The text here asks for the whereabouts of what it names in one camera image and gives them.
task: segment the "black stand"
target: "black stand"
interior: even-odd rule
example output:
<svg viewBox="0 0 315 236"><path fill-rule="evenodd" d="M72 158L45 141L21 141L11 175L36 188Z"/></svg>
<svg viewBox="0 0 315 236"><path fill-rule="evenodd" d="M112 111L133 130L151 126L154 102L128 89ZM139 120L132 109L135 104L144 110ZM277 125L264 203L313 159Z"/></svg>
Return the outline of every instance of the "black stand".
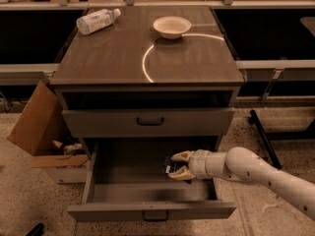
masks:
<svg viewBox="0 0 315 236"><path fill-rule="evenodd" d="M315 139L315 120L307 127L306 130L300 132L271 132L266 133L255 110L250 111L251 117L249 118L250 124L255 124L257 131L263 140L266 150L273 162L275 168L281 169L282 166L277 158L274 148L270 144L270 141L274 140L304 140Z"/></svg>

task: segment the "water bottle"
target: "water bottle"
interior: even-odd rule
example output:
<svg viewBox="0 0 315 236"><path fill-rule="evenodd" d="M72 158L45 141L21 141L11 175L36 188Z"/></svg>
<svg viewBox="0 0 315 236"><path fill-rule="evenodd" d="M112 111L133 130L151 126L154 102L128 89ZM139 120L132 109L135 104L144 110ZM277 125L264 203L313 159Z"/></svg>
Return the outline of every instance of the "water bottle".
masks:
<svg viewBox="0 0 315 236"><path fill-rule="evenodd" d="M88 35L112 25L120 15L121 12L119 9L113 11L102 9L79 18L77 20L77 27L80 33Z"/></svg>

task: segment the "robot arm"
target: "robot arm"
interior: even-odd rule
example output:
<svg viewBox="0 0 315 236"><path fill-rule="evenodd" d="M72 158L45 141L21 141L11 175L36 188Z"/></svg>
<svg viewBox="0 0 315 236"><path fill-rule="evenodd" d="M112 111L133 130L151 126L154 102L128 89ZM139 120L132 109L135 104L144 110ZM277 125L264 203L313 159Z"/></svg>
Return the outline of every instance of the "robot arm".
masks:
<svg viewBox="0 0 315 236"><path fill-rule="evenodd" d="M315 220L315 185L274 168L247 148L234 147L228 152L184 151L175 154L172 160L188 163L188 167L183 166L169 173L172 179L216 177L230 181L252 181L269 188Z"/></svg>

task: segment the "tiled floor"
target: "tiled floor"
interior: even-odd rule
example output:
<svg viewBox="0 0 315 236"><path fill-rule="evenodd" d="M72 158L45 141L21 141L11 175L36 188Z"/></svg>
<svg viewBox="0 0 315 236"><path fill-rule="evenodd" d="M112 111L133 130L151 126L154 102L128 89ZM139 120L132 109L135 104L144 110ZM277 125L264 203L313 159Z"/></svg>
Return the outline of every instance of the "tiled floor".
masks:
<svg viewBox="0 0 315 236"><path fill-rule="evenodd" d="M315 108L256 108L266 131L303 130L315 118ZM267 157L250 108L237 108L220 150L236 146ZM30 169L30 156L6 140L20 117L0 114L0 235L26 235L42 222L44 235L315 235L315 222L257 184L219 180L225 202L236 211L224 220L77 223L67 206L81 202L84 186L55 184L41 169ZM283 170L315 183L315 141L273 142Z"/></svg>

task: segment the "black handle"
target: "black handle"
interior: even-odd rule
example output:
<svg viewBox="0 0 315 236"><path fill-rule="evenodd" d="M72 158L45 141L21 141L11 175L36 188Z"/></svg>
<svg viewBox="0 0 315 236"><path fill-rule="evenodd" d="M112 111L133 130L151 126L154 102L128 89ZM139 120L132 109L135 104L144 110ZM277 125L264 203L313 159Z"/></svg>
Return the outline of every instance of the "black handle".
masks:
<svg viewBox="0 0 315 236"><path fill-rule="evenodd" d="M169 219L169 211L165 211L165 218L146 218L146 212L143 210L142 211L142 219L145 222L166 222Z"/></svg>
<svg viewBox="0 0 315 236"><path fill-rule="evenodd" d="M161 126L164 123L164 118L160 117L158 119L143 119L138 117L137 124L140 126Z"/></svg>

